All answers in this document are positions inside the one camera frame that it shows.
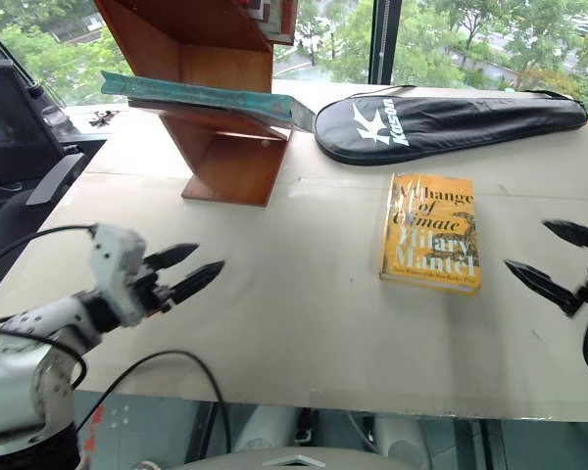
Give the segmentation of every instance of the window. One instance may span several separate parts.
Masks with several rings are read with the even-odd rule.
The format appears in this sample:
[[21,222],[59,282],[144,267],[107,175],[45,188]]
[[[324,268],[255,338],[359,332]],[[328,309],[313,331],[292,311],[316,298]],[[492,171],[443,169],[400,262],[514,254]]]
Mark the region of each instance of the window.
[[274,78],[368,83],[372,0],[298,0],[294,46],[274,47]]
[[[395,49],[392,84],[550,89],[588,110],[588,0],[298,0],[295,44],[274,47],[273,76],[367,83],[386,4],[400,9],[396,42],[396,27],[380,41],[386,59]],[[100,93],[99,71],[130,73],[92,0],[0,0],[0,39],[68,105],[118,101]]]
[[66,105],[122,101],[100,93],[101,70],[130,68],[92,0],[0,0],[0,40]]
[[548,89],[588,110],[588,0],[403,0],[392,83]]

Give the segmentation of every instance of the green book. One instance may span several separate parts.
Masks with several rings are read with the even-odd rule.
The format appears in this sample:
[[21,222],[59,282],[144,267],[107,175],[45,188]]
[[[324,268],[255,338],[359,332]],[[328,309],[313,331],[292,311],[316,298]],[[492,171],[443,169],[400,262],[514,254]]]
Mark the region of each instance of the green book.
[[226,90],[108,71],[103,71],[102,74],[105,83],[101,91],[107,95],[124,95],[128,99],[139,101],[234,110],[266,125],[314,131],[314,112],[289,95]]

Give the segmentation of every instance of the white table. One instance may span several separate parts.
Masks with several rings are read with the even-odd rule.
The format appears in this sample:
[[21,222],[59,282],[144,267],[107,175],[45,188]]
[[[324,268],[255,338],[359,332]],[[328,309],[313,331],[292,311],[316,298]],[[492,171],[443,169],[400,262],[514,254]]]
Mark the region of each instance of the white table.
[[[362,90],[275,84],[314,110]],[[571,289],[584,280],[588,250],[540,222],[588,225],[587,126],[378,167],[334,162],[313,135],[296,132],[262,209],[181,199],[191,173],[158,119],[139,111],[120,118],[44,227],[112,222],[137,230],[149,251],[200,242],[163,275],[169,283],[204,262],[225,259],[226,267],[172,312],[107,335],[87,355],[85,390],[104,390],[147,353],[185,348],[209,363],[230,401],[588,420],[588,306],[567,319],[503,265],[530,263]],[[379,280],[393,171],[473,180],[483,273],[474,298]],[[0,316],[93,286],[88,238],[52,237],[32,242],[0,285]],[[200,370],[179,359],[144,366],[121,390],[213,399]]]

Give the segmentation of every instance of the yellow book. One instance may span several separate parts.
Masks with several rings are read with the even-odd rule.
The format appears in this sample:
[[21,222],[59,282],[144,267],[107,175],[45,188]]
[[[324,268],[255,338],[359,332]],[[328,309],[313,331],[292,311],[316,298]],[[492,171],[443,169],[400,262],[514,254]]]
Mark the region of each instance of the yellow book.
[[463,294],[481,286],[469,179],[392,175],[380,275]]

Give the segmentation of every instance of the table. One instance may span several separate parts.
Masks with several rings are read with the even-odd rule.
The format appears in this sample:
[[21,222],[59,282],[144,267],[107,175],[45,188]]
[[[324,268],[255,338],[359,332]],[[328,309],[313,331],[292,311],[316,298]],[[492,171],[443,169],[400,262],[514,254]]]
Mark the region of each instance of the table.
[[[370,90],[288,81],[274,89],[315,111]],[[87,355],[84,390],[104,390],[147,353],[185,348],[209,363],[234,402],[588,421],[588,306],[568,319],[503,265],[530,263],[569,288],[585,278],[588,251],[540,222],[588,225],[587,126],[379,167],[334,162],[313,135],[295,132],[262,209],[181,199],[191,173],[158,119],[139,111],[118,119],[44,227],[111,222],[137,230],[149,251],[199,242],[164,273],[168,283],[204,262],[225,259],[226,267],[172,312],[107,335]],[[483,275],[475,297],[379,280],[393,171],[473,180]],[[91,288],[90,249],[74,233],[29,244],[0,286],[0,316]],[[212,400],[200,370],[187,370],[162,359],[121,391]]]

